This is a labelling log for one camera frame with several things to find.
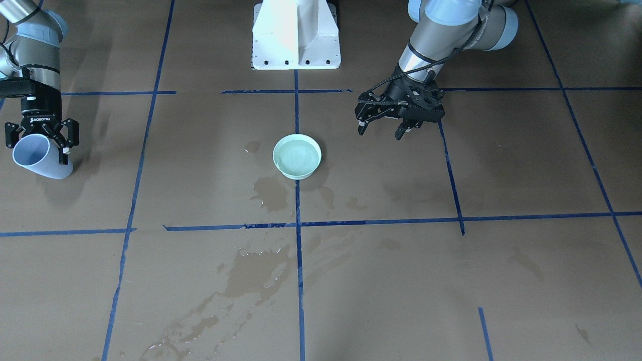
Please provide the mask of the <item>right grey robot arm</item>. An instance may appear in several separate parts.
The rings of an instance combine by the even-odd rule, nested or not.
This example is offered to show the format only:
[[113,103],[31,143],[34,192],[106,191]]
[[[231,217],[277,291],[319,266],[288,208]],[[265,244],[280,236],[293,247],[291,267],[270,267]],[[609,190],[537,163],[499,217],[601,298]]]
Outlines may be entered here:
[[38,133],[58,148],[58,162],[68,163],[79,144],[78,121],[62,116],[60,44],[66,21],[33,1],[2,1],[2,15],[16,34],[2,41],[1,96],[19,98],[22,120],[5,123],[5,146],[15,148],[22,137]]

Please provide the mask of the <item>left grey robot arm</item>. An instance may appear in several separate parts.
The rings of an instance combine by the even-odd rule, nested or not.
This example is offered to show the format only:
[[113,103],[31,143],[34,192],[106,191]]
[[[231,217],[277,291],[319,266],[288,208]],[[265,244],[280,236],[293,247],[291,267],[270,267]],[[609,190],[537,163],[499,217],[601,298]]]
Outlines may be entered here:
[[445,111],[435,79],[443,64],[464,50],[507,47],[520,25],[511,2],[504,1],[410,1],[408,13],[416,27],[394,72],[380,83],[385,91],[369,89],[358,98],[359,135],[383,117],[401,119],[396,139],[426,122],[438,123]]

